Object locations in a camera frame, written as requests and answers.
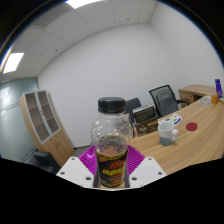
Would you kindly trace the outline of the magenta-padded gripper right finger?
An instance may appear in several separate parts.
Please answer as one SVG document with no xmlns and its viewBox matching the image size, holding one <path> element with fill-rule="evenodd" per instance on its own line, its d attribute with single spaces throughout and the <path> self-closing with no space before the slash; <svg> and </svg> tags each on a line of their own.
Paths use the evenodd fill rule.
<svg viewBox="0 0 224 224">
<path fill-rule="evenodd" d="M 126 158 L 125 187 L 140 188 L 166 176 L 153 157 L 145 157 L 132 146 Z"/>
</svg>

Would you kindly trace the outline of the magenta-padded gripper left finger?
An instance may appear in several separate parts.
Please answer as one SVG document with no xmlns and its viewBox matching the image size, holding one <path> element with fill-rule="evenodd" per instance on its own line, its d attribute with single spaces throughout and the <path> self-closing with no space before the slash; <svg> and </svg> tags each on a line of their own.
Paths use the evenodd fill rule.
<svg viewBox="0 0 224 224">
<path fill-rule="evenodd" d="M 89 147 L 78 157 L 71 156 L 57 176 L 84 188 L 97 188 L 99 174 L 95 147 Z"/>
</svg>

